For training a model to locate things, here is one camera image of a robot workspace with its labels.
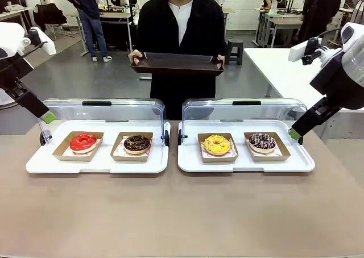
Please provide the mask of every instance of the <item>donut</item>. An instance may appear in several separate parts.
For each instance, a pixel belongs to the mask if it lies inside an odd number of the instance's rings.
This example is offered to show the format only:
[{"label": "donut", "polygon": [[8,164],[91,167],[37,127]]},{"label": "donut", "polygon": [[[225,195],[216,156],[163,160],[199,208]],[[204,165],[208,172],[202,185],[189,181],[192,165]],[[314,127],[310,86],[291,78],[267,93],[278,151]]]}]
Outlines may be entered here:
[{"label": "donut", "polygon": [[273,152],[276,145],[275,139],[268,134],[254,133],[249,137],[249,146],[258,153],[268,154]]},{"label": "donut", "polygon": [[131,136],[124,141],[125,151],[132,155],[141,155],[150,148],[150,140],[144,136]]},{"label": "donut", "polygon": [[208,137],[204,144],[206,151],[214,156],[222,156],[230,150],[230,142],[218,135]]},{"label": "donut", "polygon": [[82,134],[72,139],[69,147],[73,153],[84,154],[95,149],[97,138],[93,135]]}]

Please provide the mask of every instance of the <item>white shirt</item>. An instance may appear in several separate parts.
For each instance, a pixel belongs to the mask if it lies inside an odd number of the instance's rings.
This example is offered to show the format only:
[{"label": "white shirt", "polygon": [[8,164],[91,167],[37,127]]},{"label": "white shirt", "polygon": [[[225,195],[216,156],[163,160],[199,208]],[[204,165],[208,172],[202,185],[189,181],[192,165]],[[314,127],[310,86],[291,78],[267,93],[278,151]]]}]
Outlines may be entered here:
[{"label": "white shirt", "polygon": [[173,14],[176,17],[177,23],[178,23],[178,29],[179,29],[179,42],[181,44],[183,40],[183,36],[186,33],[187,30],[187,23],[189,16],[191,15],[192,10],[192,2],[189,2],[185,5],[182,5],[181,7],[178,7],[171,2],[169,2],[169,7],[171,8]]}]

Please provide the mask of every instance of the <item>jeans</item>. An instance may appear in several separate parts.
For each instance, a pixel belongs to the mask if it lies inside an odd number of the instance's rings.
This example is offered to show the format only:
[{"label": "jeans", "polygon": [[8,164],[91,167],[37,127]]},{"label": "jeans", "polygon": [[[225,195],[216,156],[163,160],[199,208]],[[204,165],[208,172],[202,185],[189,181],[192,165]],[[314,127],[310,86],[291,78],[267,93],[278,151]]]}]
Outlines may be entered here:
[{"label": "jeans", "polygon": [[86,36],[87,48],[91,54],[91,57],[96,57],[96,50],[92,39],[92,30],[96,34],[98,46],[101,50],[102,57],[107,57],[108,54],[107,54],[106,42],[104,38],[104,33],[102,32],[100,20],[91,18],[89,15],[87,15],[80,9],[78,9],[78,13],[80,15],[80,20],[82,22],[82,27],[84,29],[84,33]]}]

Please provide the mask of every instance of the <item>white tray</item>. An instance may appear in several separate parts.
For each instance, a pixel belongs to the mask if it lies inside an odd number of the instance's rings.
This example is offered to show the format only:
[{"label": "white tray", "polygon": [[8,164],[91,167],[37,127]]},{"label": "white tray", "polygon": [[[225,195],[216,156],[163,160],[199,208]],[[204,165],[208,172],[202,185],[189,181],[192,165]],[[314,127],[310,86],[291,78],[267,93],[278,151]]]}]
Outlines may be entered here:
[{"label": "white tray", "polygon": [[[62,123],[52,134],[52,141],[42,146],[28,161],[29,173],[160,173],[167,167],[169,147],[162,142],[161,121],[105,122],[97,120],[69,120]],[[164,124],[171,131],[171,125]],[[71,131],[104,132],[104,139],[89,163],[60,161],[52,154]],[[120,132],[153,132],[148,160],[117,162],[110,153]]]},{"label": "white tray", "polygon": [[[288,134],[288,126],[279,120],[245,120],[220,122],[218,120],[188,120],[182,145],[178,147],[178,166],[186,172],[310,172],[315,168],[306,149]],[[234,163],[203,163],[198,149],[199,133],[231,133],[239,157]],[[251,158],[244,132],[276,132],[287,146],[291,157],[284,162],[256,163]]]}]

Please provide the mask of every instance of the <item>yellow glazed donut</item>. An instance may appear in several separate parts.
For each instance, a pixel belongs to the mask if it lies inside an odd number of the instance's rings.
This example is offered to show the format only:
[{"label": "yellow glazed donut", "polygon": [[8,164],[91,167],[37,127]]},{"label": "yellow glazed donut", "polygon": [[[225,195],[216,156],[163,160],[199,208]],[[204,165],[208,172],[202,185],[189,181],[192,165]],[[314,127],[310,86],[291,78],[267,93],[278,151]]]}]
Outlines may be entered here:
[{"label": "yellow glazed donut", "polygon": [[230,142],[222,136],[210,136],[205,139],[206,151],[214,156],[222,156],[230,150]]}]

